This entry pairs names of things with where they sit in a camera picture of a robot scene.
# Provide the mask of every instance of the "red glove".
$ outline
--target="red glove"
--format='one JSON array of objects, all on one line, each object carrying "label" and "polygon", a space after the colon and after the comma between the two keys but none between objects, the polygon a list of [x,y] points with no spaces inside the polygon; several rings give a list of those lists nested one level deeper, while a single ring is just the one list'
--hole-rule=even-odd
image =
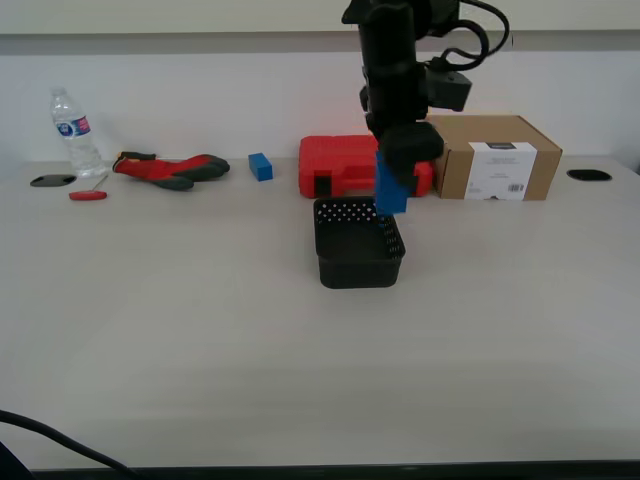
[{"label": "red glove", "polygon": [[169,190],[189,190],[194,182],[220,178],[230,170],[229,164],[213,155],[198,155],[182,162],[157,160],[156,155],[122,152],[113,171],[140,178]]}]

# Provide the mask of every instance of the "black cable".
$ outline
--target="black cable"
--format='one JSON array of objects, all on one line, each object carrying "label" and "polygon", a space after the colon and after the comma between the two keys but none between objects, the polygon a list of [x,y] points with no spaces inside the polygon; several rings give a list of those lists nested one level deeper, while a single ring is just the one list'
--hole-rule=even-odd
[{"label": "black cable", "polygon": [[476,22],[472,22],[471,20],[458,20],[449,25],[447,30],[441,33],[444,36],[458,28],[466,28],[476,34],[480,40],[480,54],[474,56],[473,61],[464,65],[458,65],[447,60],[449,54],[456,53],[456,49],[449,48],[445,50],[441,56],[434,57],[431,61],[427,62],[430,70],[436,72],[466,72],[482,65],[482,62],[489,56],[489,37],[487,36],[487,32]]},{"label": "black cable", "polygon": [[117,462],[112,458],[103,455],[102,453],[96,452],[89,447],[85,447],[81,443],[78,443],[75,440],[67,437],[66,435],[63,435],[62,433],[45,425],[44,423],[40,423],[30,418],[23,417],[22,415],[16,415],[15,413],[5,412],[4,410],[0,410],[0,423],[7,423],[9,425],[24,428],[25,430],[29,430],[31,432],[39,433],[40,435],[53,440],[54,442],[68,448],[69,450],[72,450],[84,457],[87,457],[91,460],[112,468],[116,472],[131,480],[147,480],[147,477],[140,473],[134,472],[126,465],[123,465],[122,463]]},{"label": "black cable", "polygon": [[[504,13],[502,13],[501,10],[497,9],[493,5],[485,3],[481,0],[460,0],[460,3],[466,3],[467,5],[471,5],[481,10],[485,10],[489,13],[492,13],[496,17],[498,17],[498,19],[502,22],[502,25],[504,26],[504,34],[502,36],[502,40],[500,41],[500,43],[495,48],[489,50],[487,57],[490,57],[491,55],[494,55],[498,53],[500,50],[502,50],[502,48],[506,45],[507,41],[509,40],[509,36],[511,35],[511,23],[509,22],[509,19],[507,18],[507,16]],[[465,50],[454,47],[454,48],[449,48],[445,50],[445,52],[443,53],[444,58],[446,58],[451,53],[458,54],[461,57],[468,58],[470,60],[475,60],[478,57],[480,57],[480,55],[478,54],[469,53]]]}]

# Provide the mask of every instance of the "bottle label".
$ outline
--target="bottle label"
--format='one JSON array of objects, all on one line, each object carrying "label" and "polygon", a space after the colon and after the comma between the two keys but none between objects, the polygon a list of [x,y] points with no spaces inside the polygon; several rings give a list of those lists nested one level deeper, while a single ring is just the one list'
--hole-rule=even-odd
[{"label": "bottle label", "polygon": [[63,137],[81,137],[91,131],[87,117],[72,122],[56,123],[56,127]]}]

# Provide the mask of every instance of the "white table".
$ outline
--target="white table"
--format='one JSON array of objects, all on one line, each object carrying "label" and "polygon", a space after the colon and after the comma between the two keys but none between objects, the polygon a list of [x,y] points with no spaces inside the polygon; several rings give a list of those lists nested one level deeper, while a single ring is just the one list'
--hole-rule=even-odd
[{"label": "white table", "polygon": [[[600,166],[605,184],[569,179]],[[0,184],[0,408],[132,466],[640,458],[640,177],[410,202],[391,289],[318,278],[296,162],[73,203]],[[94,466],[0,426],[30,468]]]}]

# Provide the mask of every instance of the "red plastic case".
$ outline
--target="red plastic case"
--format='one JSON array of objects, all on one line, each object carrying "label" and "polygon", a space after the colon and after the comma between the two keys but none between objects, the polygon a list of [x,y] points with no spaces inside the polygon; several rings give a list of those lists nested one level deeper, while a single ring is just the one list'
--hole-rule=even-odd
[{"label": "red plastic case", "polygon": [[[300,193],[308,198],[341,197],[348,191],[375,188],[378,142],[372,135],[306,137],[300,142]],[[429,162],[416,164],[416,189],[423,197],[433,184],[434,170]]]}]

